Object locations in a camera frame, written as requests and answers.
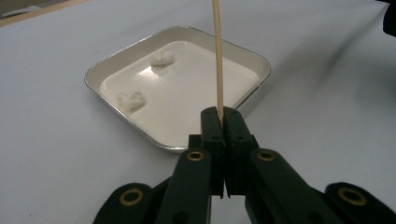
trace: white lump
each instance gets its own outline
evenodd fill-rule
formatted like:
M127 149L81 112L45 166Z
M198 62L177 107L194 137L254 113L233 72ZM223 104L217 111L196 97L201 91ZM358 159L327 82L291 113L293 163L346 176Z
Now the white lump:
M153 66L166 65L175 62L175 55L170 51L158 51L151 58L150 64Z
M121 92L117 94L119 106L128 112L145 103L142 92Z

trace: wooden stick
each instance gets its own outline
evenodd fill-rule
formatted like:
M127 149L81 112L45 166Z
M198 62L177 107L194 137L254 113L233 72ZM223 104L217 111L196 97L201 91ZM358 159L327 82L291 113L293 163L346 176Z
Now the wooden stick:
M222 52L221 52L221 31L220 31L220 14L219 0L213 2L213 18L215 21L215 39L216 39L216 68L218 83L218 116L221 127L223 125L224 104L223 104L223 81L222 81Z

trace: metal tray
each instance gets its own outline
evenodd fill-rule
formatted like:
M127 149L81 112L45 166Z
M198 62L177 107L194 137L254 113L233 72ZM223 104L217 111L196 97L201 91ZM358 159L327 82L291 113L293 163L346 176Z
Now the metal tray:
M150 66L158 50L176 61ZM260 55L222 41L224 105L238 108L270 75ZM85 83L117 114L155 145L172 152L187 148L189 134L200 133L200 112L217 104L215 40L190 27L171 27L95 64ZM120 109L117 94L141 91L145 104Z

